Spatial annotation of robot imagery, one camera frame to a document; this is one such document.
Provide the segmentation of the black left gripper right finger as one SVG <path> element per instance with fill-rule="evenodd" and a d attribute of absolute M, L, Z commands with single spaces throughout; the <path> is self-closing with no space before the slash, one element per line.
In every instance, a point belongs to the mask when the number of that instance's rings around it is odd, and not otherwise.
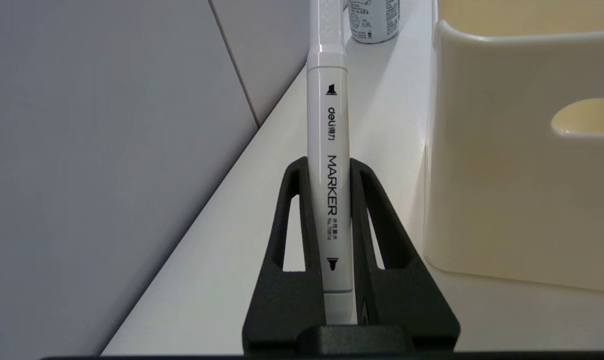
<path fill-rule="evenodd" d="M 374 171 L 351 159 L 357 353 L 450 353 L 460 324 Z"/>

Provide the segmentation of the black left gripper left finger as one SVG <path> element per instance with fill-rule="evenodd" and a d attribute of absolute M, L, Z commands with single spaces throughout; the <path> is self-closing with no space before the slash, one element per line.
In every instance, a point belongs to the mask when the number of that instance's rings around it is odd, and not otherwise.
<path fill-rule="evenodd" d="M 304 271 L 285 271 L 292 198 L 299 196 Z M 315 356 L 326 324 L 322 269 L 306 157 L 284 171 L 267 250 L 242 328 L 247 356 Z"/>

